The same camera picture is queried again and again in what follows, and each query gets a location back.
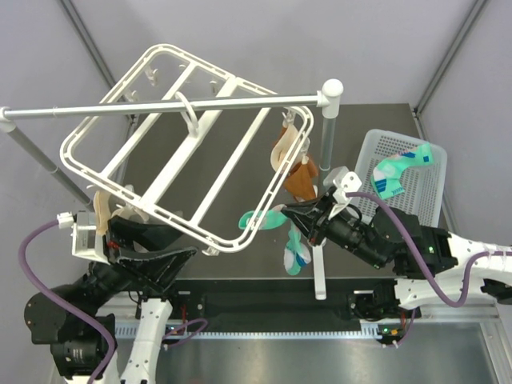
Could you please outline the white square clip hanger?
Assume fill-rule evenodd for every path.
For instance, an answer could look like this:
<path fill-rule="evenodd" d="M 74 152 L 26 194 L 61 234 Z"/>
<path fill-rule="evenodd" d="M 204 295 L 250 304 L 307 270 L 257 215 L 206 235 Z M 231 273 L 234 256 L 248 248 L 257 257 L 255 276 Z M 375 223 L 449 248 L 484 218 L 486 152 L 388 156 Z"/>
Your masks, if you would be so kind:
<path fill-rule="evenodd" d="M 184 68 L 179 76 L 164 93 L 162 100 L 157 102 L 130 102 L 120 103 L 119 97 L 128 90 L 132 83 L 142 76 L 153 61 L 160 57 L 173 58 L 183 64 Z M 182 92 L 182 87 L 193 75 L 204 73 L 221 80 L 222 86 L 214 98 L 192 100 Z M 130 206 L 156 218 L 157 220 L 175 228 L 201 243 L 211 254 L 237 253 L 252 243 L 256 232 L 262 227 L 263 215 L 270 209 L 278 190 L 282 187 L 286 172 L 291 170 L 293 161 L 298 157 L 299 151 L 307 142 L 314 125 L 314 117 L 310 110 L 312 106 L 324 107 L 328 105 L 327 99 L 321 91 L 311 95 L 278 95 L 264 87 L 249 82 L 215 66 L 189 52 L 171 44 L 157 44 L 150 47 L 136 63 L 125 73 L 122 79 L 112 88 L 97 106 L 74 107 L 72 112 L 84 117 L 79 126 L 63 141 L 60 148 L 62 164 L 70 171 L 94 186 L 112 193 L 113 196 L 123 200 Z M 302 119 L 298 135 L 293 138 L 291 147 L 286 150 L 282 163 L 276 169 L 274 176 L 264 189 L 263 195 L 250 217 L 249 225 L 234 239 L 225 239 L 201 226 L 210 206 L 224 187 L 228 177 L 238 164 L 247 147 L 261 128 L 271 109 L 283 107 Z M 192 155 L 198 150 L 208 133 L 224 110 L 238 110 L 256 108 L 258 113 L 249 124 L 240 142 L 229 156 L 220 174 L 201 201 L 190 219 L 180 218 L 176 214 L 164 209 L 159 202 L 169 189 L 177 176 L 183 171 Z M 139 195 L 129 191 L 112 179 L 113 173 L 127 160 L 143 136 L 168 112 L 178 112 L 182 116 L 187 135 L 170 160 L 164 165 L 152 181 L 147 191 Z M 121 149 L 114 154 L 106 166 L 100 170 L 92 170 L 89 166 L 76 159 L 74 150 L 81 140 L 94 128 L 101 117 L 108 115 L 144 114 L 146 119 L 133 135 L 126 141 Z"/>

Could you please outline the dark grey table mat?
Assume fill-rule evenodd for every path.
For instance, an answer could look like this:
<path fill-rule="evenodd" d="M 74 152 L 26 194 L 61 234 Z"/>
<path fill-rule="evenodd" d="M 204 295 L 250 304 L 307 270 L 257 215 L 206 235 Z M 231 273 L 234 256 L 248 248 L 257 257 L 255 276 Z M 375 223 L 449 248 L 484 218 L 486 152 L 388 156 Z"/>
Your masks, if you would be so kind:
<path fill-rule="evenodd" d="M 201 146 L 160 200 L 161 207 L 191 218 L 231 153 L 256 117 L 256 111 L 221 113 Z M 282 112 L 271 110 L 224 187 L 202 220 L 202 226 L 226 239 L 239 236 L 238 220 L 255 209 L 274 176 L 270 152 L 282 128 Z M 407 104 L 361 104 L 341 107 L 336 121 L 333 166 L 354 167 L 366 133 L 372 129 L 416 136 L 418 131 Z M 124 181 L 137 193 L 145 192 L 187 134 L 180 114 L 163 114 L 130 154 Z M 286 276 L 282 256 L 257 233 L 244 250 L 217 256 L 196 254 L 180 273 L 182 279 L 251 279 Z M 324 266 L 329 278 L 390 278 L 390 267 L 376 270 L 359 258 L 328 243 Z"/>

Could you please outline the beige sock left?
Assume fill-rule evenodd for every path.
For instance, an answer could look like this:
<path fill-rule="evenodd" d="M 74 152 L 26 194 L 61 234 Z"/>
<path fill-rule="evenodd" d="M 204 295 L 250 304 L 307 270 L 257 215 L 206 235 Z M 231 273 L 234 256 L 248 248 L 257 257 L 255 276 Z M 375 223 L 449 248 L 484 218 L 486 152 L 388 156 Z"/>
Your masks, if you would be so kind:
<path fill-rule="evenodd" d="M 93 208 L 95 214 L 96 234 L 103 236 L 108 231 L 108 221 L 111 219 L 111 194 L 98 190 L 94 194 Z"/>

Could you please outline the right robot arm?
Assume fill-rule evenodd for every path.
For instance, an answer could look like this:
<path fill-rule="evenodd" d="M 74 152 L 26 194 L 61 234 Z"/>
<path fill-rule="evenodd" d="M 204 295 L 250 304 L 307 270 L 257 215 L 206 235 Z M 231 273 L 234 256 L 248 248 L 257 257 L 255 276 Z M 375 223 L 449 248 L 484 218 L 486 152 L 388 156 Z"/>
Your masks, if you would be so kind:
<path fill-rule="evenodd" d="M 282 208 L 312 246 L 328 241 L 376 270 L 392 265 L 393 289 L 374 294 L 372 306 L 361 308 L 360 314 L 389 317 L 400 309 L 437 302 L 459 308 L 469 298 L 511 303 L 510 246 L 423 226 L 413 214 L 391 208 L 373 195 L 362 196 L 378 206 L 368 223 L 344 210 L 334 214 L 334 200 L 328 194 Z"/>

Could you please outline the teal sock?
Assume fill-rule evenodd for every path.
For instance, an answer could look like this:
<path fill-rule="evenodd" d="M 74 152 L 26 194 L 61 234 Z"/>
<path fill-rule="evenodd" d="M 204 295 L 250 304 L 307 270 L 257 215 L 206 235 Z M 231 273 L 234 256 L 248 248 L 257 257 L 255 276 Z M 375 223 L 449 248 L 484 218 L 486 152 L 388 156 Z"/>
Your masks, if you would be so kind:
<path fill-rule="evenodd" d="M 245 212 L 238 220 L 238 228 L 263 232 L 266 242 L 274 248 L 273 253 L 282 256 L 284 270 L 290 276 L 297 276 L 312 262 L 312 257 L 309 247 L 302 241 L 302 233 L 282 212 L 284 207 L 278 204 L 266 212 Z"/>
<path fill-rule="evenodd" d="M 411 167 L 429 166 L 433 161 L 429 143 L 384 158 L 371 173 L 372 187 L 382 200 L 402 194 L 405 191 L 400 183 L 403 172 Z"/>

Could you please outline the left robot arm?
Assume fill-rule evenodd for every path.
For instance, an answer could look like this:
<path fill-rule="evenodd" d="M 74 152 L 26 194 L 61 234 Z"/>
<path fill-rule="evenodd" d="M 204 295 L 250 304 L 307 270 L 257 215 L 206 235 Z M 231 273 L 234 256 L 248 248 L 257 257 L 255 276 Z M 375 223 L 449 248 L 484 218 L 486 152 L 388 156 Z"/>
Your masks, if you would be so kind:
<path fill-rule="evenodd" d="M 87 272 L 71 284 L 49 288 L 32 271 L 27 248 L 43 232 L 71 228 L 73 255 L 91 246 Z M 67 383 L 154 383 L 167 323 L 181 308 L 175 280 L 198 252 L 176 247 L 180 233 L 168 226 L 109 219 L 106 231 L 86 212 L 62 213 L 30 233 L 18 250 L 23 272 L 38 289 L 26 304 L 24 321 L 35 345 L 50 348 Z M 138 328 L 128 362 L 117 368 L 115 314 L 99 310 L 121 292 L 138 294 Z"/>

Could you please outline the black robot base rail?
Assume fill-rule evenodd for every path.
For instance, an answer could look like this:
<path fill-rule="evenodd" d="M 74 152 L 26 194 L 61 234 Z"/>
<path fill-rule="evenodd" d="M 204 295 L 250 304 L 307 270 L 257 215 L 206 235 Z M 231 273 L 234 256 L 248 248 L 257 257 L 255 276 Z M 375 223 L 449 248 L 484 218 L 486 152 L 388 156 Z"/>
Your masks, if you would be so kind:
<path fill-rule="evenodd" d="M 209 332 L 356 330 L 361 320 L 408 318 L 391 278 L 328 278 L 318 300 L 311 278 L 181 279 L 171 296 L 172 319 L 204 318 Z"/>

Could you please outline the orange brown sock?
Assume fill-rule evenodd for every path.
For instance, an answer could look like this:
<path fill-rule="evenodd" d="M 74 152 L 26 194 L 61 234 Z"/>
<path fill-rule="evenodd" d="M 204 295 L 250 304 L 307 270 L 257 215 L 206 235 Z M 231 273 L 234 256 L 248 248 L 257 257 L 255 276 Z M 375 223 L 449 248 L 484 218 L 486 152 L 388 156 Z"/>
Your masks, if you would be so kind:
<path fill-rule="evenodd" d="M 296 202 L 309 201 L 317 197 L 313 183 L 317 176 L 314 161 L 305 156 L 291 169 L 283 185 Z"/>

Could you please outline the beige sock right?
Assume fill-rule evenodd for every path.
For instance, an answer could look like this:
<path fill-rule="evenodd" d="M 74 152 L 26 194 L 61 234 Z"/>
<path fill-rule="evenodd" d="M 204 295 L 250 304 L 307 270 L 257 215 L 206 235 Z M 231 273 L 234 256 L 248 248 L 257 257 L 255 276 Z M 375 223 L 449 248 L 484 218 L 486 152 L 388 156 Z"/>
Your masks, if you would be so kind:
<path fill-rule="evenodd" d="M 294 124 L 283 127 L 280 136 L 270 154 L 270 164 L 274 171 L 277 171 L 286 158 L 288 150 L 293 146 L 294 140 L 298 136 L 298 130 Z"/>

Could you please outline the silver white drying rack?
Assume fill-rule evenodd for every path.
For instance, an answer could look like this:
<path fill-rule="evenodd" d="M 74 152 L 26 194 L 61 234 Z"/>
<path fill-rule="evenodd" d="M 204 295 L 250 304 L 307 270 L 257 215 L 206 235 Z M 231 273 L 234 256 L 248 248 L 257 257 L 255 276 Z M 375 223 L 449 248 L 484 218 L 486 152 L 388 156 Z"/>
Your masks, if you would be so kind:
<path fill-rule="evenodd" d="M 270 109 L 282 107 L 301 113 L 304 115 L 302 119 L 305 125 L 299 130 L 293 146 L 288 150 L 286 158 L 275 172 L 255 209 L 255 211 L 262 212 L 266 212 L 270 208 L 274 196 L 284 183 L 286 172 L 291 169 L 294 160 L 310 135 L 314 124 L 313 118 L 306 116 L 310 106 L 320 108 L 323 116 L 318 189 L 319 191 L 324 191 L 325 187 L 322 185 L 322 182 L 330 172 L 335 123 L 339 115 L 340 98 L 344 90 L 343 84 L 339 80 L 329 79 L 325 81 L 322 88 L 316 94 L 285 96 L 263 92 L 250 98 L 232 97 L 231 93 L 233 90 L 242 85 L 243 82 L 240 78 L 231 78 L 223 88 L 226 96 L 192 101 L 186 99 L 180 92 L 175 92 L 171 99 L 163 99 L 158 102 L 102 103 L 97 106 L 53 107 L 39 110 L 11 110 L 9 108 L 2 108 L 1 129 L 5 133 L 13 133 L 17 128 L 15 122 L 18 119 L 83 116 L 85 119 L 84 123 L 78 126 L 62 143 L 60 158 L 65 167 L 76 174 L 82 175 L 97 187 L 109 191 L 151 217 L 200 241 L 206 247 L 203 251 L 204 254 L 217 256 L 220 253 L 237 253 L 252 243 L 258 232 L 257 230 L 245 229 L 235 240 L 225 240 L 201 228 L 200 222 L 260 129 Z M 221 173 L 215 179 L 214 184 L 202 200 L 199 208 L 196 209 L 192 219 L 182 219 L 161 208 L 158 205 L 159 200 L 182 171 L 185 164 L 188 163 L 197 148 L 200 147 L 204 137 L 207 136 L 220 113 L 224 110 L 249 108 L 258 108 L 260 110 L 258 116 L 253 120 L 238 146 L 222 168 Z M 139 144 L 146 130 L 152 127 L 161 114 L 169 112 L 179 112 L 182 115 L 183 120 L 187 124 L 188 135 L 144 195 L 138 196 L 133 194 L 128 189 L 111 181 L 111 174 L 119 168 L 136 145 Z M 74 144 L 85 136 L 96 118 L 107 115 L 132 114 L 144 114 L 147 118 L 132 136 L 127 139 L 126 143 L 113 156 L 101 173 L 95 173 L 73 159 Z"/>

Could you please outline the beige sock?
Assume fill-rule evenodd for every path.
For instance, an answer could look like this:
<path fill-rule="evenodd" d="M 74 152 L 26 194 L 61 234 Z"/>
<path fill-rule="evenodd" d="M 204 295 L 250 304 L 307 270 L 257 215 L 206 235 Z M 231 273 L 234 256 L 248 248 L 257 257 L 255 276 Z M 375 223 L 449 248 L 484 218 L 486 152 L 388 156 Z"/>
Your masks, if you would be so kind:
<path fill-rule="evenodd" d="M 294 140 L 298 136 L 298 130 L 294 124 L 283 127 L 280 136 L 270 154 L 270 164 L 274 171 L 277 171 L 286 158 L 288 150 L 293 146 Z"/>
<path fill-rule="evenodd" d="M 95 214 L 96 234 L 103 236 L 108 231 L 108 221 L 111 219 L 111 194 L 98 190 L 94 194 L 93 208 Z"/>

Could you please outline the white perforated plastic basket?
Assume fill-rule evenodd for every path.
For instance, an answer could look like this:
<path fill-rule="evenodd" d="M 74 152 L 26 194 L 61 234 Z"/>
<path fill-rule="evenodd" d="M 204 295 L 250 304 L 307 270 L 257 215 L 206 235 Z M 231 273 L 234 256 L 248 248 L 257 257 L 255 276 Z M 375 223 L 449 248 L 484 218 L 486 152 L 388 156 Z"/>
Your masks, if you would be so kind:
<path fill-rule="evenodd" d="M 385 158 L 425 144 L 424 140 L 388 130 L 370 130 L 363 140 L 355 166 L 362 180 L 361 192 L 375 195 L 371 183 L 374 168 Z M 441 213 L 442 195 L 446 176 L 447 153 L 435 144 L 430 145 L 432 163 L 410 166 L 401 177 L 403 192 L 387 198 L 386 204 L 418 216 L 424 226 L 436 227 Z"/>

